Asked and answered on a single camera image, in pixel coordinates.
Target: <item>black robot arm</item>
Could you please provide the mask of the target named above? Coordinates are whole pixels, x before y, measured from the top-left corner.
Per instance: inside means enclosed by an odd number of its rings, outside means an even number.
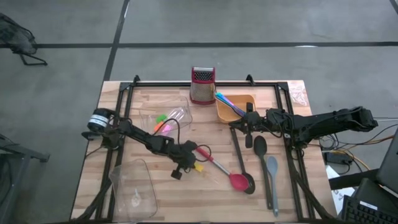
[[[109,149],[116,148],[118,140],[127,136],[145,145],[151,153],[167,156],[178,164],[172,172],[172,177],[175,179],[181,178],[180,169],[195,168],[196,157],[192,151],[198,147],[196,143],[186,141],[183,144],[175,144],[174,138],[149,134],[133,125],[130,119],[118,118],[115,111],[106,108],[95,109],[87,127],[92,133],[102,135],[102,145]]]
[[[294,148],[305,148],[312,139],[346,130],[368,132],[378,123],[362,106],[313,116],[292,115],[285,110],[271,108],[265,117],[261,117],[252,110],[252,105],[248,105],[246,115],[229,125],[247,134],[246,146],[250,146],[251,132],[268,131],[281,132],[291,138]]]

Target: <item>black spoon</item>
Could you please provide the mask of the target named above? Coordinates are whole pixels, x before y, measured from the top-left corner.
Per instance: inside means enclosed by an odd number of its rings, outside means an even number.
[[[254,139],[254,152],[261,160],[262,174],[264,174],[264,182],[266,189],[267,208],[272,210],[272,195],[271,187],[268,180],[268,169],[264,156],[267,153],[267,142],[262,136],[257,136]]]
[[[239,164],[241,165],[242,175],[245,178],[247,178],[247,180],[249,182],[249,187],[244,192],[246,194],[253,194],[254,191],[256,190],[256,185],[255,185],[254,179],[253,179],[253,177],[250,174],[248,174],[246,172],[246,170],[244,168],[241,148],[239,147],[239,142],[238,142],[238,137],[236,136],[236,131],[235,131],[234,128],[229,128],[229,129],[231,130],[232,140],[234,141],[236,154],[238,155]]]

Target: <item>red cheese grater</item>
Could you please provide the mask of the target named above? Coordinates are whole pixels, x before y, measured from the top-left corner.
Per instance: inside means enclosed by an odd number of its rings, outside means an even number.
[[[207,105],[216,101],[216,68],[192,67],[190,98],[192,103]]]

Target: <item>concrete floor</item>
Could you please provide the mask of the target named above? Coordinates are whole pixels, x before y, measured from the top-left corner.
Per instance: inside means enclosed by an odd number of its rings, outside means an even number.
[[[111,43],[123,0],[3,0],[0,11],[41,44]],[[121,42],[396,41],[388,0],[132,0]],[[23,66],[0,49],[0,133],[51,153],[32,162],[15,216],[28,223],[67,220],[86,141],[80,133],[96,106],[110,49],[39,49],[48,67]],[[398,116],[396,47],[263,49],[119,49],[111,80],[188,80],[190,67],[216,66],[219,80],[303,79],[313,113],[362,105],[376,117]],[[347,131],[341,141],[371,133]],[[393,134],[395,128],[382,136]],[[389,142],[353,152],[377,168]],[[333,166],[338,172],[346,167]],[[355,166],[351,171],[358,172]]]

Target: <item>green cap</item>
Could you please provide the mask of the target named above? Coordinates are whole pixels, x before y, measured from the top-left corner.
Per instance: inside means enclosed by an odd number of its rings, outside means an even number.
[[[164,114],[159,115],[159,116],[156,118],[156,123],[159,124],[161,121],[164,121],[164,120],[166,120],[166,119],[167,119],[166,115],[164,115]]]

